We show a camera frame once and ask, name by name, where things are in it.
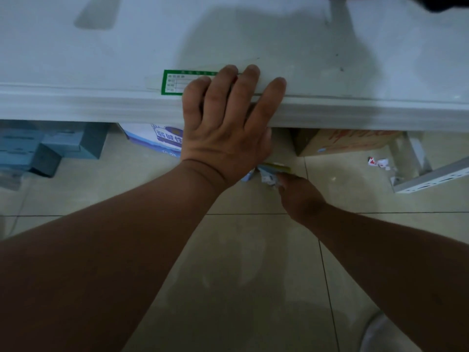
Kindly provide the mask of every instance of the floor tile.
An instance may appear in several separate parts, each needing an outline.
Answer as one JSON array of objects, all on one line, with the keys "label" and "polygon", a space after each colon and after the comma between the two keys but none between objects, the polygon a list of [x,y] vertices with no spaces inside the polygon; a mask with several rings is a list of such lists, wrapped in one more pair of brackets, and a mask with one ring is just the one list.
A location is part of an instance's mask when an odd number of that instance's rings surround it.
[{"label": "floor tile", "polygon": [[[439,233],[469,243],[469,213],[379,213],[366,216]],[[356,352],[364,329],[379,311],[343,266],[321,244],[341,352]]]},{"label": "floor tile", "polygon": [[19,216],[11,235],[17,235],[21,232],[31,230],[37,226],[58,219],[59,217],[60,216]]},{"label": "floor tile", "polygon": [[[451,135],[460,140],[450,140],[449,135],[424,134],[424,148],[434,168],[449,164],[448,159],[455,161],[469,156],[466,135]],[[372,151],[305,157],[305,160],[309,179],[326,200],[348,211],[469,212],[469,176],[411,194],[394,194],[391,172],[367,165],[368,157],[393,159],[386,146]]]},{"label": "floor tile", "polygon": [[0,216],[0,240],[7,238],[13,230],[16,216]]},{"label": "floor tile", "polygon": [[[273,129],[273,151],[267,162],[289,166],[292,172],[306,178],[304,159],[298,158],[287,129]],[[239,182],[220,195],[209,213],[285,213],[278,191],[261,183],[259,173],[247,183]]]},{"label": "floor tile", "polygon": [[72,213],[148,182],[178,162],[175,157],[131,143],[113,127],[99,160],[64,158],[55,177],[34,178],[20,215]]},{"label": "floor tile", "polygon": [[0,215],[16,216],[20,213],[33,177],[32,174],[25,174],[18,191],[0,188]]},{"label": "floor tile", "polygon": [[318,240],[286,215],[208,215],[124,351],[337,351]]}]

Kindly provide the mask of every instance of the white table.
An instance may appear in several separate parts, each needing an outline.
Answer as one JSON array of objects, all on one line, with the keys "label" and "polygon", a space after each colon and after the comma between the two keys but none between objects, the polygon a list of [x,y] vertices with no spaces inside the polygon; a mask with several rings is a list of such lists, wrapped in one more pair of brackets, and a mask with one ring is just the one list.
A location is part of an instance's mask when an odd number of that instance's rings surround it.
[{"label": "white table", "polygon": [[3,0],[0,117],[181,124],[165,69],[255,63],[272,126],[469,131],[469,11],[411,0]]}]

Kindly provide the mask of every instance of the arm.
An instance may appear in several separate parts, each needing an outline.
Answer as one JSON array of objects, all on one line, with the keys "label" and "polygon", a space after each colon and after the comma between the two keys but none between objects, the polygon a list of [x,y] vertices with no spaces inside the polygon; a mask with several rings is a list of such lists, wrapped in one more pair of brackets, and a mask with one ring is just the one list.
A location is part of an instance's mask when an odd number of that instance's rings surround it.
[{"label": "arm", "polygon": [[122,349],[218,195],[270,153],[266,127],[285,80],[268,85],[246,121],[259,73],[248,67],[229,96],[234,66],[188,85],[175,169],[0,242],[4,350]]},{"label": "arm", "polygon": [[467,351],[469,245],[340,210],[306,179],[279,178],[291,217],[422,350]]}]

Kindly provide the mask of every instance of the black object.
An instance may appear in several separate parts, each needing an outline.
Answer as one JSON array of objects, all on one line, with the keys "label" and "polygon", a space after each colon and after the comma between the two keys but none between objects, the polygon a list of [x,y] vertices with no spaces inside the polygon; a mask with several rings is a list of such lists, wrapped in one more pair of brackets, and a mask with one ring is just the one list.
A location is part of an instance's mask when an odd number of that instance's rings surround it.
[{"label": "black object", "polygon": [[469,7],[469,0],[416,0],[430,12],[443,12],[452,7]]}]

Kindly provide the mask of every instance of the forearm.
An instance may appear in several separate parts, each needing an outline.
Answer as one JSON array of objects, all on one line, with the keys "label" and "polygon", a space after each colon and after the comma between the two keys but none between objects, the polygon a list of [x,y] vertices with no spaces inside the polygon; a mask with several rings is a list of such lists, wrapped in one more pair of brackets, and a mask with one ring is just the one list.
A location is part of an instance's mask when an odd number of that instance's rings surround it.
[{"label": "forearm", "polygon": [[213,175],[186,162],[0,243],[6,346],[119,351],[222,190]]},{"label": "forearm", "polygon": [[304,225],[424,351],[467,350],[469,246],[331,206]]}]

